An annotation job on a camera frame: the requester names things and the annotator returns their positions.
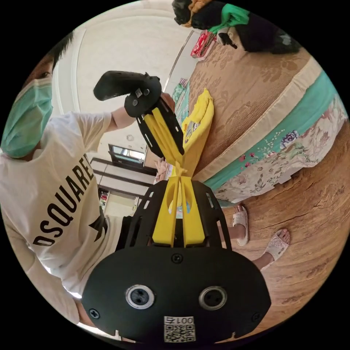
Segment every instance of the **bed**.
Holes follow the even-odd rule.
[[[263,194],[318,164],[347,119],[329,78],[305,50],[247,53],[215,44],[176,104],[181,122],[207,88],[215,115],[194,180],[223,206]]]

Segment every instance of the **yellow 3d printed part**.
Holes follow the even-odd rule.
[[[173,176],[168,179],[167,188],[158,214],[158,219],[153,232],[155,244],[174,246],[176,203],[179,190],[182,193],[183,206],[190,204],[189,212],[183,213],[183,240],[184,247],[193,244],[202,244],[205,239],[201,217],[199,215],[196,198],[194,195],[191,178],[187,176]]]
[[[158,108],[155,108],[152,113],[153,115],[147,114],[144,121],[163,152],[166,161],[174,166],[178,162],[182,166],[183,156],[179,152],[162,114]]]

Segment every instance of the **foot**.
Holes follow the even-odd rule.
[[[291,235],[289,231],[287,229],[279,230],[270,240],[264,254],[253,262],[260,270],[268,268],[283,255],[290,243]]]
[[[229,228],[230,239],[237,239],[240,246],[248,243],[248,215],[247,211],[242,205],[235,207],[233,214],[233,227]]]

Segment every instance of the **wooden floor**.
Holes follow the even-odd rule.
[[[233,249],[253,260],[274,232],[287,228],[291,246],[263,271],[272,305],[249,335],[286,320],[318,291],[334,268],[350,231],[350,123],[346,122],[327,156],[274,190],[244,201],[250,241]],[[233,210],[224,210],[232,226]]]

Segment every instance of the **white t-shirt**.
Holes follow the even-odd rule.
[[[121,231],[122,218],[104,220],[86,157],[110,121],[110,113],[51,118],[31,161],[0,154],[0,204],[13,250],[43,297],[75,324],[79,315],[67,290],[82,294]]]

